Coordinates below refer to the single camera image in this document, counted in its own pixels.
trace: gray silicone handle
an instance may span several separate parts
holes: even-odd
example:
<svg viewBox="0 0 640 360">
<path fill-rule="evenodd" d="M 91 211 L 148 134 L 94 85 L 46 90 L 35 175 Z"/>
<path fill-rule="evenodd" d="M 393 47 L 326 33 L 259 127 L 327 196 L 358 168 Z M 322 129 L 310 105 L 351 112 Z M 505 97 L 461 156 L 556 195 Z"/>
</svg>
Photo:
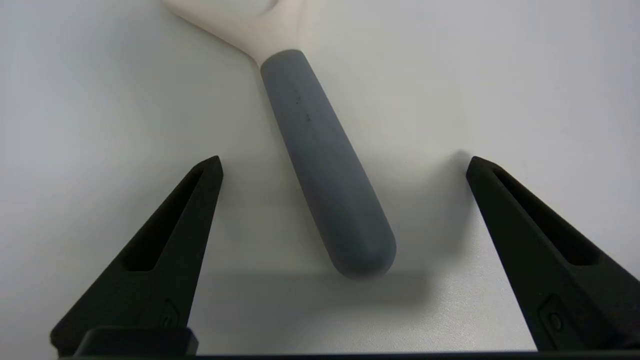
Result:
<svg viewBox="0 0 640 360">
<path fill-rule="evenodd" d="M 396 239 L 307 58 L 282 51 L 260 72 L 333 265 L 352 279 L 384 274 L 396 256 Z"/>
</svg>

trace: white background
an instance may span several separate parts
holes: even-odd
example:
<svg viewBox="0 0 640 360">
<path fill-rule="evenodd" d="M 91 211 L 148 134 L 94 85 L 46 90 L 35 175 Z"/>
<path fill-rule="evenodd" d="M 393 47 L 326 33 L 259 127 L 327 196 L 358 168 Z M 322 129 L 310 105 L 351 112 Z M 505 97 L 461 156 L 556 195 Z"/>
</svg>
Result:
<svg viewBox="0 0 640 360">
<path fill-rule="evenodd" d="M 301 47 L 397 237 L 365 283 L 332 268 L 247 56 L 156 1 L 0 3 L 2 358 L 54 357 L 51 328 L 212 155 L 201 354 L 534 348 L 469 155 L 640 276 L 640 2 L 308 2 Z"/>
</svg>

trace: white surface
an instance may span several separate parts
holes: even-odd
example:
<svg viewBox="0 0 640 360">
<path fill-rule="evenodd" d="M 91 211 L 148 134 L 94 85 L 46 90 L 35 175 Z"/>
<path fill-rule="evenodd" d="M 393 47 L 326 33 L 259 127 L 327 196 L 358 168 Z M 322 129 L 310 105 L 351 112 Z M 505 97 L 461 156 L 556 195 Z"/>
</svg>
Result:
<svg viewBox="0 0 640 360">
<path fill-rule="evenodd" d="M 638 2 L 308 4 L 301 46 L 397 236 L 367 283 L 323 252 L 251 59 L 154 1 L 0 13 L 3 358 L 52 358 L 53 325 L 214 154 L 200 353 L 533 348 L 460 150 L 640 275 Z"/>
<path fill-rule="evenodd" d="M 302 0 L 279 0 L 256 16 L 243 16 L 232 3 L 225 6 L 211 0 L 164 0 L 164 3 L 176 15 L 244 51 L 258 67 L 271 55 L 300 48 L 298 24 Z"/>
</svg>

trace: white plastic neck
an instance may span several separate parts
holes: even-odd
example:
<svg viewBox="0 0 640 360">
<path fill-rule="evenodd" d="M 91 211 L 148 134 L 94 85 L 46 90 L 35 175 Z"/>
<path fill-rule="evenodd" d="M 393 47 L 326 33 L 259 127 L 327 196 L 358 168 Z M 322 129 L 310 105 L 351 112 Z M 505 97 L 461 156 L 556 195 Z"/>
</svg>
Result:
<svg viewBox="0 0 640 360">
<path fill-rule="evenodd" d="M 301 0 L 278 0 L 263 15 L 247 18 L 208 0 L 164 0 L 179 17 L 251 56 L 258 67 L 271 55 L 298 48 Z"/>
</svg>

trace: utensil handle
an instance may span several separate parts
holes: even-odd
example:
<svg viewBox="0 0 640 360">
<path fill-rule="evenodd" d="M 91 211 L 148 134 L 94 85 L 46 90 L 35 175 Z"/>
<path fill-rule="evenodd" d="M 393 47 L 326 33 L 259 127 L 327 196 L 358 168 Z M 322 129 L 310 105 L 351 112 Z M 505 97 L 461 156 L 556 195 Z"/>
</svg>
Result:
<svg viewBox="0 0 640 360">
<path fill-rule="evenodd" d="M 336 269 L 384 274 L 396 240 L 380 202 L 305 55 L 286 50 L 260 68 L 298 181 Z"/>
</svg>

